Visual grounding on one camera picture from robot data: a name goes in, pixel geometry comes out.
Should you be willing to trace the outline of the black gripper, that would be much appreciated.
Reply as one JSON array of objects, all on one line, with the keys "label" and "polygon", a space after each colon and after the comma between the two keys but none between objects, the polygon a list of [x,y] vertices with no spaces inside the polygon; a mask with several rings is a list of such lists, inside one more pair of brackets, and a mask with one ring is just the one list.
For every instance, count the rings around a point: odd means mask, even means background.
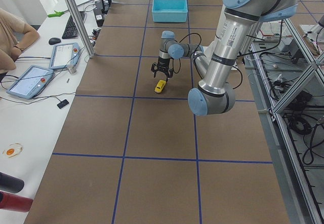
[{"label": "black gripper", "polygon": [[153,63],[151,66],[151,71],[153,72],[153,77],[156,77],[156,73],[159,71],[159,69],[165,69],[165,75],[166,75],[166,82],[173,77],[174,70],[172,68],[169,68],[170,64],[170,58],[158,58],[158,62]]}]

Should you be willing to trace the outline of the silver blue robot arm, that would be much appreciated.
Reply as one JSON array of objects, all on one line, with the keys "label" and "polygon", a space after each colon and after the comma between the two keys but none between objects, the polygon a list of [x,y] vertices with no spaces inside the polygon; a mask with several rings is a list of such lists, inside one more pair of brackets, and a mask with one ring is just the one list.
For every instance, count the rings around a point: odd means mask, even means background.
[{"label": "silver blue robot arm", "polygon": [[198,116],[225,113],[235,103],[235,92],[227,78],[251,26],[290,18],[296,10],[297,0],[223,0],[215,39],[207,48],[210,56],[204,54],[201,45],[177,42],[172,31],[163,31],[158,61],[151,71],[163,72],[169,79],[174,73],[170,60],[190,58],[201,76],[197,87],[188,93],[191,111]]}]

